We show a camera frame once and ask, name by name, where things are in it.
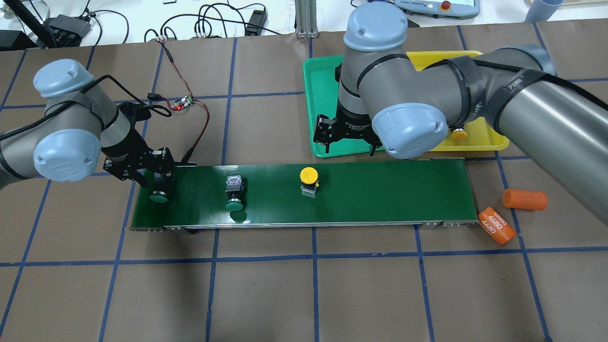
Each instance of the light blue joint cap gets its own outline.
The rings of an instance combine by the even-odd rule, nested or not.
[[[34,149],[34,167],[52,181],[80,181],[95,172],[101,150],[99,139],[89,131],[56,131]]]
[[[409,159],[428,152],[447,136],[443,113],[425,103],[400,103],[381,110],[371,122],[386,152]]]
[[[540,47],[538,45],[526,44],[526,45],[505,46],[505,47],[501,47],[499,50],[502,50],[502,49],[515,49],[515,50],[524,51],[525,53],[532,56],[532,58],[534,58],[536,60],[536,63],[538,63],[541,66],[541,68],[544,72],[546,72],[547,74],[551,74],[553,76],[557,76],[557,74],[558,74],[555,71],[555,64],[553,64],[553,60],[551,59],[551,57],[549,57],[549,53],[547,52],[547,50],[543,49],[542,47]]]
[[[407,18],[388,2],[369,2],[348,18],[344,44],[354,50],[374,52],[397,47],[406,40]]]
[[[34,76],[34,87],[40,95],[51,97],[67,94],[93,81],[93,75],[75,60],[57,60],[38,70]]]

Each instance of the yellow tray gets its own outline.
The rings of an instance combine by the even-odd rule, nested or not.
[[[445,58],[462,55],[477,56],[478,51],[424,51],[408,52],[416,70],[444,60]],[[363,140],[343,139],[331,144],[329,154],[325,147],[313,142],[314,129],[318,114],[333,117],[336,112],[338,83],[334,79],[334,69],[342,62],[342,56],[311,58],[304,62],[304,84],[306,89],[306,104],[308,106],[308,128],[313,153],[320,158],[351,155],[369,151],[369,145]],[[433,151],[497,151],[509,146],[509,140],[496,133],[486,122],[479,119],[465,124],[468,133],[464,141],[453,141],[449,135]]]

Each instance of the robotic arm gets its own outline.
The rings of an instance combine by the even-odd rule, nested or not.
[[[336,117],[314,142],[363,139],[398,159],[436,147],[484,116],[600,220],[608,223],[608,105],[555,77],[546,51],[513,46],[417,72],[403,50],[407,19],[384,2],[353,11],[344,35]]]
[[[155,195],[166,201],[174,182],[171,152],[152,150],[134,128],[157,106],[141,101],[116,106],[98,86],[108,78],[113,79],[106,75],[94,80],[74,60],[58,60],[38,71],[34,86],[48,99],[44,117],[0,136],[0,189],[39,176],[82,180],[93,174],[103,152],[103,168],[118,179],[146,186],[138,170],[153,171]]]

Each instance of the tiled table surface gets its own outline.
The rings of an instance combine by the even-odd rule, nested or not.
[[[608,21],[410,29],[408,51],[546,46],[558,74],[608,100]],[[212,118],[200,165],[316,159],[302,62],[341,54],[341,33],[167,44]],[[185,88],[156,43],[0,54],[0,130],[41,115],[40,67],[73,58],[144,97]],[[112,84],[115,100],[128,100]],[[138,126],[180,156],[202,111]],[[477,206],[518,230],[499,247],[479,226],[131,232],[137,187],[98,173],[37,179],[0,197],[0,333],[12,341],[599,341],[608,335],[608,229],[517,147],[465,156]],[[389,159],[378,153],[375,160]],[[510,211],[506,187],[545,191],[543,212]]]

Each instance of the light blue control device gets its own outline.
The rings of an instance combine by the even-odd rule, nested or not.
[[[433,18],[470,19],[479,14],[481,0],[420,1],[395,0],[395,5],[407,14],[422,14]]]

